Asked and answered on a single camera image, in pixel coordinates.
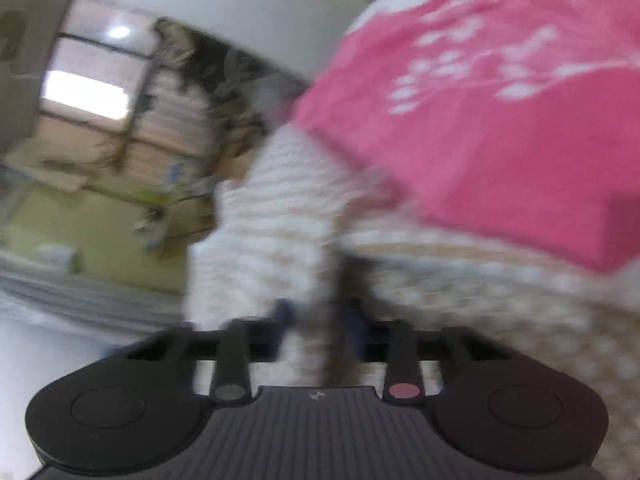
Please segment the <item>grey curtain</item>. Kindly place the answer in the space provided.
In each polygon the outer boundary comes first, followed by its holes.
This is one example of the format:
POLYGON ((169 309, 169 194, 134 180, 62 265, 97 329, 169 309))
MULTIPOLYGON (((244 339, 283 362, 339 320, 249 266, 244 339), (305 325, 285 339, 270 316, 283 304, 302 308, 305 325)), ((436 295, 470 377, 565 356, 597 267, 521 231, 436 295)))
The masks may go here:
POLYGON ((129 340, 183 322, 180 296, 65 274, 1 253, 1 313, 33 326, 129 340))

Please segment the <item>white electric fan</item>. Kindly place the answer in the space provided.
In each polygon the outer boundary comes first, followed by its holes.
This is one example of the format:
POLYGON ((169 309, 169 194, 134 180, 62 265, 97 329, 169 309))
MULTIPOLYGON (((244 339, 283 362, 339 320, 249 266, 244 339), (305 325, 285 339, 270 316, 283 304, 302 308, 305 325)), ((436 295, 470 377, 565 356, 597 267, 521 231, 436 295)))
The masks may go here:
POLYGON ((227 86, 253 104, 283 102, 300 90, 298 80, 236 47, 227 51, 222 73, 227 86))

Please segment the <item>beige white houndstooth cardigan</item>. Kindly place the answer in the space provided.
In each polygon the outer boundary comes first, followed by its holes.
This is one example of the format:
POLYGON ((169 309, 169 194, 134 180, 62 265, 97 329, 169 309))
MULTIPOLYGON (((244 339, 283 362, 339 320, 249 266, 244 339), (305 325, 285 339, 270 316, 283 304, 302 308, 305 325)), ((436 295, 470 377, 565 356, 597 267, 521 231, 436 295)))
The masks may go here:
POLYGON ((370 171, 347 168, 285 126, 245 174, 216 191, 217 229, 189 252, 186 317, 202 330, 290 300, 295 327, 256 385, 382 384, 338 353, 338 314, 427 330, 462 325, 572 375, 602 396, 610 428, 597 468, 639 474, 639 267, 599 275, 540 252, 434 226, 395 205, 370 171))

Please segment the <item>pink floral fleece blanket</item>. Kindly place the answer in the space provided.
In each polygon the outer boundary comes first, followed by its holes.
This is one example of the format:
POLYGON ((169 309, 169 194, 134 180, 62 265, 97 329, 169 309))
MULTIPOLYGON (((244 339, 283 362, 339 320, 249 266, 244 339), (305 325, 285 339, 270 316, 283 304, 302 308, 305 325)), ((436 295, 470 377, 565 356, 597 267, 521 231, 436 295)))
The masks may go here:
POLYGON ((638 258, 639 0, 374 0, 294 122, 439 226, 638 258))

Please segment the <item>cluttered white side table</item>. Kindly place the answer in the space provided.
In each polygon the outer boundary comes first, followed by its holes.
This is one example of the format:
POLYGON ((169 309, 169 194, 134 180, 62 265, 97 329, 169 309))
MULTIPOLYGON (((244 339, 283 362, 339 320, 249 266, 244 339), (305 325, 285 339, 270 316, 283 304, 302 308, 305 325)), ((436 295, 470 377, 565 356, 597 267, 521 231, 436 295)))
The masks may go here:
POLYGON ((157 191, 139 193, 144 211, 134 232, 141 236, 142 247, 161 254, 168 242, 208 234, 215 226, 218 181, 214 174, 189 177, 184 158, 172 162, 157 191))

